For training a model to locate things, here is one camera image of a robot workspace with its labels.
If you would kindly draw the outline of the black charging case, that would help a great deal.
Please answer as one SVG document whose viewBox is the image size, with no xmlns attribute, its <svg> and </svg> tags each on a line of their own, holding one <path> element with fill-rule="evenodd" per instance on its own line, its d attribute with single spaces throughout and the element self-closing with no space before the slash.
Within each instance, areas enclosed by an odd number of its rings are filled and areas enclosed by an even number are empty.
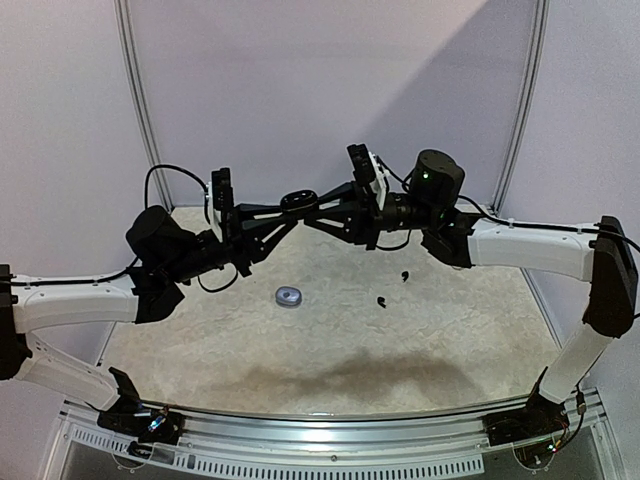
<svg viewBox="0 0 640 480">
<path fill-rule="evenodd" d="M 280 200 L 280 209 L 285 214 L 304 214 L 318 205 L 318 195 L 309 189 L 291 192 Z"/>
</svg>

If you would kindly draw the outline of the purple round charging case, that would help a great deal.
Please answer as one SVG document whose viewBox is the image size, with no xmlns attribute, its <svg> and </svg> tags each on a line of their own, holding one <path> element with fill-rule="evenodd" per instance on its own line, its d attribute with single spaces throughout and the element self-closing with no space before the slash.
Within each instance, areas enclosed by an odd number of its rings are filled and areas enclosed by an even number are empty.
<svg viewBox="0 0 640 480">
<path fill-rule="evenodd" d="M 275 301 L 283 307 L 297 307 L 302 302 L 302 292 L 290 286 L 279 287 L 275 292 Z"/>
</svg>

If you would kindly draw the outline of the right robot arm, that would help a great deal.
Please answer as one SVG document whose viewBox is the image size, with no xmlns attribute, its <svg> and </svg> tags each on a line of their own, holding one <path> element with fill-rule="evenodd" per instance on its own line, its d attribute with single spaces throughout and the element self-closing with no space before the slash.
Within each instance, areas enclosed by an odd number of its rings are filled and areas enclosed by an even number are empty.
<svg viewBox="0 0 640 480">
<path fill-rule="evenodd" d="M 419 231 L 422 246 L 441 263 L 462 269 L 505 266 L 564 275 L 590 285 L 581 323 L 536 383 L 539 397 L 517 415 L 517 427 L 537 436 L 613 340 L 636 318 L 636 244 L 620 222 L 548 225 L 495 218 L 480 207 L 456 207 L 464 170 L 447 154 L 418 154 L 403 192 L 389 190 L 388 170 L 365 145 L 348 153 L 354 179 L 321 196 L 304 216 L 306 225 L 372 250 L 381 232 Z"/>
</svg>

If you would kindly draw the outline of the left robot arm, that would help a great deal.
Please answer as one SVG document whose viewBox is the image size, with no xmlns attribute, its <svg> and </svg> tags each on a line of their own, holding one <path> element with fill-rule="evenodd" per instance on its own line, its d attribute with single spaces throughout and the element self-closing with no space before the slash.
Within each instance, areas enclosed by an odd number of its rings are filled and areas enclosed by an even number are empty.
<svg viewBox="0 0 640 480">
<path fill-rule="evenodd" d="M 230 171 L 211 175 L 205 230 L 181 227 L 160 205 L 146 206 L 126 233 L 134 252 L 123 271 L 79 279 L 16 277 L 1 267 L 1 378 L 39 384 L 109 412 L 128 434 L 148 426 L 148 412 L 128 375 L 108 372 L 48 346 L 36 331 L 100 322 L 146 324 L 169 317 L 183 300 L 180 287 L 227 265 L 242 276 L 316 207 L 305 191 L 277 206 L 233 203 Z"/>
</svg>

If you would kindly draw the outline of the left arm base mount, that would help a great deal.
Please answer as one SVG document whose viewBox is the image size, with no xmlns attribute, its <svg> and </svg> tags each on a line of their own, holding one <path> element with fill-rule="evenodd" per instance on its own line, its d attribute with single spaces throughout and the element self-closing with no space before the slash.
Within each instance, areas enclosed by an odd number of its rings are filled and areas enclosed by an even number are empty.
<svg viewBox="0 0 640 480">
<path fill-rule="evenodd" d="M 156 443 L 176 446 L 180 440 L 185 416 L 173 411 L 168 405 L 161 408 L 145 407 L 129 376 L 115 367 L 110 367 L 117 393 L 115 404 L 98 415 L 97 425 L 115 433 L 134 437 L 127 453 L 148 459 Z"/>
</svg>

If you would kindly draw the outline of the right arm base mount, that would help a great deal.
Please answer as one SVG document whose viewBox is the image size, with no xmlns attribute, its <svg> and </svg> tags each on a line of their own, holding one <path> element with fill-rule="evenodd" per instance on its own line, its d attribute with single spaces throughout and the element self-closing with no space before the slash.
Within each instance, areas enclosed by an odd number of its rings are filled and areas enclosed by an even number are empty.
<svg viewBox="0 0 640 480">
<path fill-rule="evenodd" d="M 583 392 L 576 386 L 575 399 L 579 422 L 569 434 L 570 421 L 564 403 L 554 403 L 540 393 L 540 385 L 547 370 L 548 368 L 545 368 L 538 377 L 523 407 L 489 413 L 482 417 L 483 429 L 491 446 L 551 435 L 561 429 L 560 439 L 550 447 L 551 451 L 558 451 L 580 432 L 586 413 Z"/>
</svg>

